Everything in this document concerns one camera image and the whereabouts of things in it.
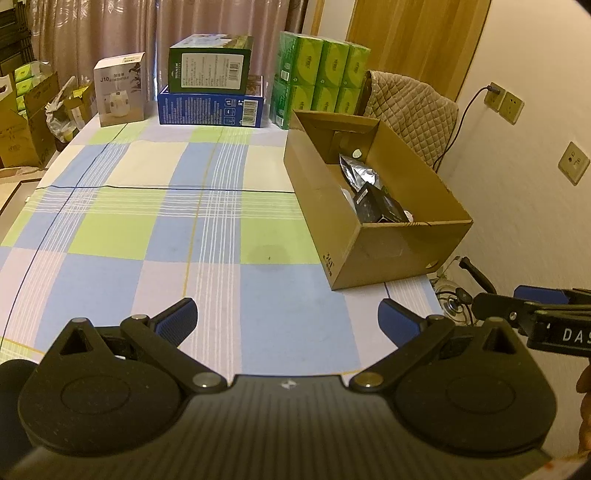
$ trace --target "person's hand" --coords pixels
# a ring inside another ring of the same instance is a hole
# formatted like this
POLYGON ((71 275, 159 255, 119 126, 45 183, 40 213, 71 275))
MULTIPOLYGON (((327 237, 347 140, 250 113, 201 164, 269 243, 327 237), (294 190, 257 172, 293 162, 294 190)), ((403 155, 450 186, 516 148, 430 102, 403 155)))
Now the person's hand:
POLYGON ((577 382, 577 392, 586 394, 581 402, 583 423, 579 429, 579 452, 588 452, 591 451, 591 365, 583 370, 577 382))

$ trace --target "dark green box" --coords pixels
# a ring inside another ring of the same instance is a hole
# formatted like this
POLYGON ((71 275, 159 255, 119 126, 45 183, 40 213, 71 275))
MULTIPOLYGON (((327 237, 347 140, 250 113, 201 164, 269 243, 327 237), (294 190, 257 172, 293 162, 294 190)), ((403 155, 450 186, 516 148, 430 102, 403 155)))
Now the dark green box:
POLYGON ((244 95, 253 38, 194 34, 170 47, 168 91, 244 95))

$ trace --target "open cardboard box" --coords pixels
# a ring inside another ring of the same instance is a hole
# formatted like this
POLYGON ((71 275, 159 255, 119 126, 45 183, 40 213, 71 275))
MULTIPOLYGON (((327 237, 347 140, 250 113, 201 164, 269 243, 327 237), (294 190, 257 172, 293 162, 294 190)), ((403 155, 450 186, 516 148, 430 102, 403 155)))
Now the open cardboard box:
POLYGON ((28 119, 17 113, 16 92, 0 99, 0 158, 4 167, 42 167, 56 151, 45 105, 60 91, 57 73, 24 94, 28 119))
POLYGON ((97 112, 95 83, 90 82, 76 89, 75 93, 82 89, 84 90, 81 95, 71 95, 68 98, 64 98, 64 107, 66 108, 68 118, 76 124, 79 131, 92 120, 97 112))
POLYGON ((291 119, 284 163, 333 290, 434 272, 472 226, 439 176, 383 122, 300 111, 291 119), (360 223, 339 164, 339 153, 356 149, 413 223, 360 223))

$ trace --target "black package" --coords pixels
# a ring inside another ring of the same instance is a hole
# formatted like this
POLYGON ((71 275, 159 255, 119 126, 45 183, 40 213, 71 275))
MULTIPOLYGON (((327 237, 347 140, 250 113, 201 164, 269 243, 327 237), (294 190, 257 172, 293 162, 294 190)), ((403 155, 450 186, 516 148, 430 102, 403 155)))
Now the black package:
POLYGON ((365 182, 353 201, 357 217, 362 223, 408 222, 400 204, 369 182, 365 182))

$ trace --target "table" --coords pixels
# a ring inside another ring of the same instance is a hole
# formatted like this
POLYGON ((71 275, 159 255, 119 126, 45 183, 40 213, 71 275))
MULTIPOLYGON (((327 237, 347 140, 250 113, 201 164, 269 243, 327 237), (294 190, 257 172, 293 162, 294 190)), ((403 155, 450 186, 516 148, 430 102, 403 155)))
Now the table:
MULTIPOLYGON (((332 292, 283 167, 287 132, 100 128, 57 157, 0 245, 0 361, 39 361, 72 317, 118 325, 185 296, 180 349, 235 373, 350 376, 396 347, 376 312, 386 285, 332 292)), ((420 315, 426 277, 387 285, 420 315)))

